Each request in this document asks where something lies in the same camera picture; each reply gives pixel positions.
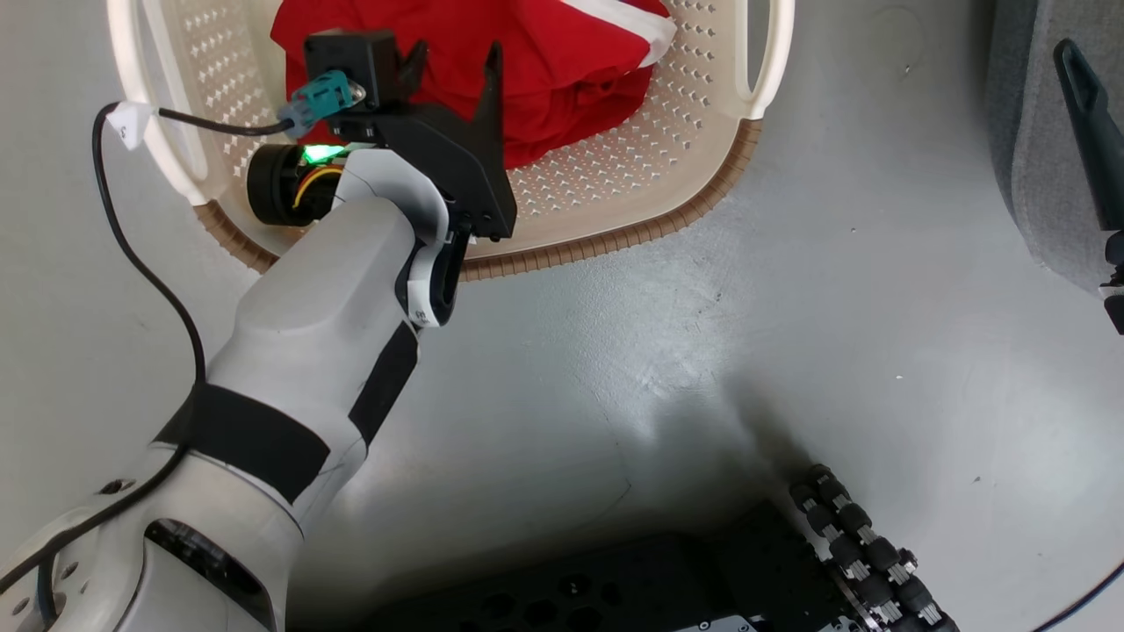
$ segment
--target white label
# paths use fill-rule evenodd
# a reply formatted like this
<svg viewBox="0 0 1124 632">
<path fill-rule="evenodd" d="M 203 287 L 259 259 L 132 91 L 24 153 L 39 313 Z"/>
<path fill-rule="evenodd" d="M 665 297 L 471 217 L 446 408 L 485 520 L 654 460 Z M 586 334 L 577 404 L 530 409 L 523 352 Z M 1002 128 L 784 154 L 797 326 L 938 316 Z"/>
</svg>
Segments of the white label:
<svg viewBox="0 0 1124 632">
<path fill-rule="evenodd" d="M 437 315 L 433 313 L 433 305 L 429 303 L 429 279 L 410 280 L 406 283 L 406 294 L 409 297 L 410 320 L 419 327 L 439 327 Z"/>
<path fill-rule="evenodd" d="M 125 101 L 109 112 L 106 120 L 117 132 L 117 137 L 125 143 L 125 148 L 133 151 L 140 146 L 144 132 L 148 128 L 153 108 L 148 103 Z"/>
</svg>

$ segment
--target gray floor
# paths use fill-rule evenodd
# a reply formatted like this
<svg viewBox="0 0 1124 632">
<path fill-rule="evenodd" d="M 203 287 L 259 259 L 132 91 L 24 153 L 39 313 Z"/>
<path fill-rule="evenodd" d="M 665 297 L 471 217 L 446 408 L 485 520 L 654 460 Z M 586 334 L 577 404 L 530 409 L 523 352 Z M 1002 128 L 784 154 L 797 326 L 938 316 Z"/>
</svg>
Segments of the gray floor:
<svg viewBox="0 0 1124 632">
<path fill-rule="evenodd" d="M 10 551 L 152 437 L 191 367 L 94 196 L 89 121 L 119 94 L 103 7 L 4 4 Z M 786 84 L 719 208 L 658 243 L 465 287 L 314 535 L 294 620 L 706 530 L 812 461 L 917 552 L 963 630 L 1028 630 L 1099 580 L 1124 558 L 1124 342 L 1030 260 L 1003 207 L 987 30 L 969 0 L 803 0 Z M 129 235 L 214 352 L 253 274 L 144 152 L 110 153 Z M 1115 628 L 1122 590 L 1064 630 Z"/>
</svg>

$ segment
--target laundry basket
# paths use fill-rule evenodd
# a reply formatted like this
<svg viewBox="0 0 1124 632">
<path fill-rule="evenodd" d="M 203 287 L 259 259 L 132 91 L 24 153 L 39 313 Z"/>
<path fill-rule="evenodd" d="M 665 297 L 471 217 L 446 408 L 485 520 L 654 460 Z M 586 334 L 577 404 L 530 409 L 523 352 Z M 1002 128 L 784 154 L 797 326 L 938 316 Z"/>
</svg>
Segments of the laundry basket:
<svg viewBox="0 0 1124 632">
<path fill-rule="evenodd" d="M 620 126 L 508 175 L 515 236 L 470 247 L 465 279 L 537 270 L 661 237 L 737 182 L 785 73 L 795 0 L 770 0 L 750 84 L 751 0 L 664 0 L 679 31 L 643 107 Z M 284 55 L 269 38 L 280 0 L 108 0 L 114 54 L 132 101 L 265 125 L 285 101 Z M 207 231 L 266 270 L 303 234 L 268 226 L 246 198 L 250 159 L 283 136 L 239 138 L 155 119 L 145 143 Z"/>
</svg>

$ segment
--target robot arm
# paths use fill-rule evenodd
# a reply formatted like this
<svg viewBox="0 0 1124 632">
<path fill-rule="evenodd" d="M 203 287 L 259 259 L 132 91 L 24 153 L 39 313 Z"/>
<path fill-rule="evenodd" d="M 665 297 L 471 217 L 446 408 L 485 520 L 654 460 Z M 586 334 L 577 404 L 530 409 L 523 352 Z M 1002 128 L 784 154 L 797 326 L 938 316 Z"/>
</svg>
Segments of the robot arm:
<svg viewBox="0 0 1124 632">
<path fill-rule="evenodd" d="M 152 493 L 53 556 L 43 577 L 57 619 L 45 621 L 33 572 L 0 595 L 0 613 L 13 613 L 0 616 L 0 632 L 284 630 L 305 534 L 365 460 L 417 362 L 417 332 L 447 319 L 469 237 L 510 236 L 515 202 L 498 100 L 488 97 L 499 93 L 498 48 L 482 114 L 465 123 L 405 102 L 424 47 L 402 62 L 388 34 L 311 40 L 310 70 L 341 70 L 371 96 L 329 125 L 389 150 L 352 152 L 330 213 L 245 295 L 206 382 L 124 477 L 12 557 L 22 561 L 182 458 Z M 387 69 L 402 71 L 389 83 L 398 92 Z M 269 169 L 282 153 L 262 152 Z M 370 187 L 387 173 L 398 175 Z"/>
</svg>

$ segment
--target cable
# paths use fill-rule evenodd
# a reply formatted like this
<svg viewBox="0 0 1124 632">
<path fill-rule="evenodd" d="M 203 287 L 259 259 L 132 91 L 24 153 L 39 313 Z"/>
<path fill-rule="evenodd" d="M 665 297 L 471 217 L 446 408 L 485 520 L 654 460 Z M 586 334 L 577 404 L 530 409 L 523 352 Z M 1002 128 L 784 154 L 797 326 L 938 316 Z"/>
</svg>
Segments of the cable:
<svg viewBox="0 0 1124 632">
<path fill-rule="evenodd" d="M 198 116 L 191 116 L 189 114 L 178 112 L 166 108 L 160 108 L 156 110 L 156 114 L 163 118 L 179 120 L 180 123 L 187 123 L 189 125 L 194 125 L 196 127 L 210 129 L 211 132 L 218 132 L 220 134 L 229 134 L 232 136 L 272 136 L 273 134 L 280 134 L 287 129 L 292 129 L 293 125 L 296 125 L 292 120 L 285 119 L 265 127 L 242 127 L 239 125 L 227 125 L 225 123 L 207 120 L 206 118 L 199 118 Z"/>
<path fill-rule="evenodd" d="M 306 175 L 305 179 L 301 180 L 300 186 L 297 188 L 297 197 L 292 200 L 292 207 L 297 208 L 300 206 L 300 200 L 305 198 L 305 193 L 308 191 L 308 188 L 312 186 L 312 182 L 329 173 L 335 173 L 337 177 L 341 177 L 344 173 L 344 169 L 335 165 L 321 166 Z"/>
<path fill-rule="evenodd" d="M 132 263 L 138 272 L 140 272 L 140 276 L 147 279 L 148 282 L 156 288 L 156 290 L 167 300 L 175 313 L 180 316 L 180 319 L 183 322 L 183 327 L 188 331 L 188 337 L 191 338 L 191 353 L 194 358 L 196 365 L 196 386 L 199 386 L 201 383 L 206 383 L 207 381 L 207 360 L 203 355 L 203 344 L 202 340 L 199 337 L 199 329 L 196 327 L 194 320 L 191 319 L 191 314 L 188 313 L 187 307 L 183 306 L 183 303 L 180 301 L 179 297 L 176 297 L 175 294 L 172 292 L 172 290 L 165 286 L 164 282 L 161 281 L 160 278 L 144 264 L 143 261 L 140 261 L 140 258 L 137 256 L 136 252 L 133 251 L 128 240 L 125 237 L 125 233 L 121 231 L 121 224 L 117 218 L 117 210 L 114 208 L 114 200 L 109 195 L 109 181 L 106 179 L 106 164 L 105 156 L 102 155 L 101 138 L 106 120 L 109 115 L 117 109 L 118 105 L 119 103 L 110 103 L 101 108 L 98 116 L 93 119 L 93 136 L 90 147 L 93 153 L 93 174 L 94 180 L 98 182 L 98 193 L 101 196 L 101 205 L 106 210 L 106 219 L 109 222 L 109 229 L 114 233 L 114 238 L 117 241 L 117 245 L 120 246 L 121 252 L 125 253 L 125 258 L 129 260 L 129 263 Z M 268 136 L 270 134 L 284 132 L 293 126 L 291 120 L 284 120 L 269 127 L 237 127 L 214 123 L 163 108 L 157 111 L 160 116 L 164 118 L 180 120 L 205 129 L 237 136 Z M 36 599 L 39 604 L 39 611 L 44 613 L 44 620 L 46 620 L 46 615 L 54 611 L 54 593 L 51 586 L 51 569 L 54 566 L 55 556 L 79 538 L 85 535 L 105 522 L 117 517 L 129 507 L 136 505 L 154 489 L 160 487 L 164 480 L 172 475 L 172 471 L 175 470 L 180 462 L 183 461 L 183 458 L 188 455 L 189 450 L 190 448 L 188 442 L 181 443 L 175 448 L 175 451 L 172 452 L 172 457 L 167 460 L 167 462 L 165 462 L 152 478 L 137 486 L 132 494 L 102 508 L 100 512 L 93 514 L 78 525 L 55 534 L 47 541 L 46 544 L 43 545 L 42 549 L 28 556 L 27 559 L 16 565 L 10 571 L 8 571 L 8 574 L 0 578 L 0 594 L 6 593 L 25 575 L 38 567 L 39 576 L 36 581 Z"/>
<path fill-rule="evenodd" d="M 175 296 L 164 281 L 160 280 L 147 265 L 140 261 L 137 253 L 133 251 L 133 246 L 129 245 L 128 240 L 125 237 L 125 233 L 121 231 L 121 223 L 117 219 L 117 210 L 114 209 L 114 200 L 109 196 L 109 181 L 106 179 L 106 161 L 101 151 L 101 128 L 106 125 L 106 118 L 117 108 L 118 103 L 110 103 L 98 112 L 97 118 L 93 119 L 93 141 L 91 143 L 91 148 L 93 151 L 93 175 L 98 181 L 98 193 L 101 195 L 101 206 L 106 209 L 106 219 L 109 220 L 109 229 L 114 233 L 114 238 L 117 240 L 117 245 L 120 246 L 121 252 L 125 253 L 125 259 L 129 260 L 129 263 L 140 272 L 140 276 L 148 280 L 153 287 L 156 288 L 167 303 L 172 305 L 172 309 L 180 316 L 183 320 L 183 327 L 188 329 L 188 337 L 191 338 L 191 354 L 194 356 L 196 361 L 196 383 L 202 383 L 207 381 L 207 359 L 203 355 L 203 343 L 199 337 L 199 329 L 196 327 L 194 320 L 191 319 L 191 314 L 188 313 L 188 308 L 183 306 L 180 298 Z"/>
<path fill-rule="evenodd" d="M 58 620 L 58 608 L 55 607 L 55 589 L 51 586 L 54 561 L 54 557 L 43 560 L 35 579 L 35 605 L 39 610 L 39 617 L 43 619 L 43 625 L 47 630 Z"/>
<path fill-rule="evenodd" d="M 1093 599 L 1099 597 L 1100 594 L 1105 592 L 1105 589 L 1112 586 L 1114 581 L 1120 579 L 1121 575 L 1124 575 L 1124 562 L 1122 562 L 1118 567 L 1116 567 L 1116 570 L 1112 571 L 1108 575 L 1108 577 L 1100 580 L 1100 584 L 1097 584 L 1096 587 L 1093 588 L 1093 590 L 1086 593 L 1084 597 L 1073 602 L 1072 605 L 1070 605 L 1068 608 L 1054 615 L 1054 617 L 1051 619 L 1050 621 L 1035 628 L 1033 632 L 1046 632 L 1046 630 L 1052 630 L 1059 623 L 1062 623 L 1063 621 L 1068 620 L 1075 614 L 1081 612 L 1081 608 L 1089 605 L 1093 602 Z"/>
</svg>

